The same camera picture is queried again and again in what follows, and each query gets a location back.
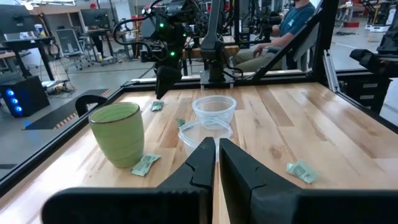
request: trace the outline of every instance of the computer monitor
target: computer monitor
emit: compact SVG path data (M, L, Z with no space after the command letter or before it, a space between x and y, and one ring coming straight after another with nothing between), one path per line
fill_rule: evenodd
M33 16L25 6L0 5L0 30L3 34L35 31Z
M107 9L82 9L80 12L86 26L100 26L104 29L109 28L110 24Z

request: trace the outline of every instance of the computer tower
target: computer tower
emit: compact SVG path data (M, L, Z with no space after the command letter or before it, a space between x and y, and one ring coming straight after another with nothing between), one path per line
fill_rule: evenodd
M14 117L26 117L50 104L38 76L0 84L0 94Z

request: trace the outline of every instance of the person's arm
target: person's arm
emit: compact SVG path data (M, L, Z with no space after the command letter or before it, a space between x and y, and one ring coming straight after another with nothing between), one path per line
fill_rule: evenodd
M283 47L287 44L290 40L294 38L294 35L300 31L300 29L305 25L306 21L313 15L314 10L308 9L300 13L296 18L295 21L290 28L289 32L282 37L274 39L271 41L270 46L274 47Z

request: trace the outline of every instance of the khaki pants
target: khaki pants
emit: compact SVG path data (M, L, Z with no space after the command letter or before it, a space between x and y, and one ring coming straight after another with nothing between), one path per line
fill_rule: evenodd
M243 72L255 72L267 62L269 62L273 57L274 53L266 53L264 56L253 57L253 52L238 53L232 58L232 63L234 67L240 68ZM281 70L282 61L279 60L271 70Z

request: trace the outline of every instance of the office chair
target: office chair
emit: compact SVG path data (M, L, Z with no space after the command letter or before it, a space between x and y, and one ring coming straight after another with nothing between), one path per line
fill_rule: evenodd
M71 61L65 68L66 72L73 66L76 67L76 69L82 70L82 59L87 60L88 63L91 62L90 57L84 54L81 42L76 36L75 29L60 29L56 30L55 33L61 50L61 56Z

